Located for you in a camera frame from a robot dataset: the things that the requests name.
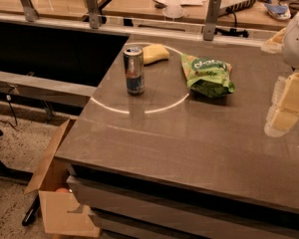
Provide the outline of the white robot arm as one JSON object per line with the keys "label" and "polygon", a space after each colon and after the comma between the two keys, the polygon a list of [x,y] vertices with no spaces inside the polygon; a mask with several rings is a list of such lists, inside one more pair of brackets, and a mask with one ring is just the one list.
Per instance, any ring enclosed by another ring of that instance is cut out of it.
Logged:
{"label": "white robot arm", "polygon": [[283,61],[294,72],[279,77],[274,86],[264,131],[268,136],[280,137],[299,120],[299,11],[287,27],[267,40],[261,47],[267,53],[281,53]]}

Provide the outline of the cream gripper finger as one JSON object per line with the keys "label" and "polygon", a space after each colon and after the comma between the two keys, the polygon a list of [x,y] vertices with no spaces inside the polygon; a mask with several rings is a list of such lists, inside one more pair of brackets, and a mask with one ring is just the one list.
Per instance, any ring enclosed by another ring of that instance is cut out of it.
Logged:
{"label": "cream gripper finger", "polygon": [[281,29],[273,37],[265,41],[261,47],[261,50],[269,54],[281,53],[284,35],[285,28]]}
{"label": "cream gripper finger", "polygon": [[279,77],[275,83],[264,131],[280,137],[299,120],[299,70],[288,78]]}

